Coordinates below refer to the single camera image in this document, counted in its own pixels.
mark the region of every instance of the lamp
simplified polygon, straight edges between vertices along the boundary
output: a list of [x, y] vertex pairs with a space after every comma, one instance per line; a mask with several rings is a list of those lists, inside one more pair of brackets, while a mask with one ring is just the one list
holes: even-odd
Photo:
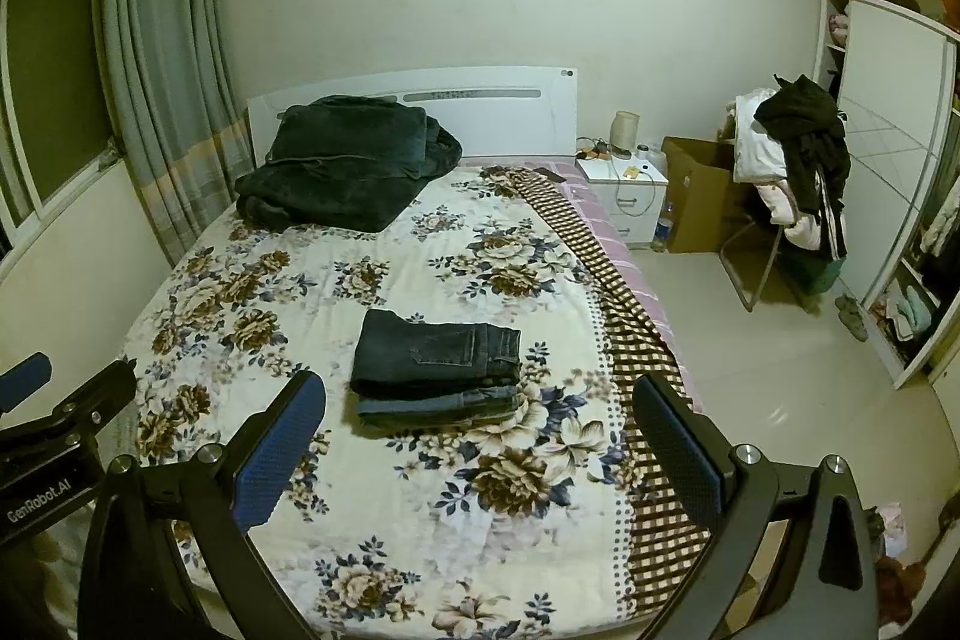
[[618, 110], [610, 124], [611, 152], [617, 158], [630, 158], [637, 144], [637, 129], [640, 127], [640, 115], [626, 110]]

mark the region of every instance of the window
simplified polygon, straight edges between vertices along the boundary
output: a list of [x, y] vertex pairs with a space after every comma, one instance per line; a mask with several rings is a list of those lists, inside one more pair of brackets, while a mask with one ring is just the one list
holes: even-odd
[[112, 136], [96, 0], [0, 0], [0, 226], [13, 249], [92, 182]]

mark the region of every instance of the tiled floor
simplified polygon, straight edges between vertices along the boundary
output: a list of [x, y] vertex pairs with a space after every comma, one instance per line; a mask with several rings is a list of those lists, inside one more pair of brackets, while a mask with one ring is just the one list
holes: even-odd
[[915, 382], [894, 391], [877, 355], [837, 319], [832, 297], [813, 316], [774, 277], [751, 314], [716, 255], [646, 250], [634, 259], [661, 298], [704, 412], [727, 439], [775, 461], [816, 464], [841, 453], [864, 506], [901, 503], [909, 542], [901, 560], [923, 557], [960, 479], [933, 389]]

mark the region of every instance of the wardrobe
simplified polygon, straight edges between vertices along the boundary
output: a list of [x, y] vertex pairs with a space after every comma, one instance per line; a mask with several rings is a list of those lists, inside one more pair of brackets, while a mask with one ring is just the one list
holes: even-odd
[[[832, 14], [848, 17], [845, 42], [830, 34]], [[920, 238], [957, 175], [960, 112], [954, 109], [960, 34], [881, 0], [823, 0], [814, 73], [839, 78], [851, 171], [844, 192], [848, 256], [840, 277], [865, 310], [868, 335], [894, 385], [923, 370], [932, 346], [960, 309], [925, 285]], [[933, 321], [912, 333], [888, 319], [909, 290]]]

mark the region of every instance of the white headboard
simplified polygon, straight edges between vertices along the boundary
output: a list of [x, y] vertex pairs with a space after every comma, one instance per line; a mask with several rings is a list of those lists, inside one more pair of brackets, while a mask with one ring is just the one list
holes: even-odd
[[277, 115], [325, 95], [392, 95], [426, 114], [464, 146], [464, 157], [572, 155], [577, 70], [558, 66], [466, 66], [330, 79], [258, 95], [248, 102], [259, 166], [274, 143]]

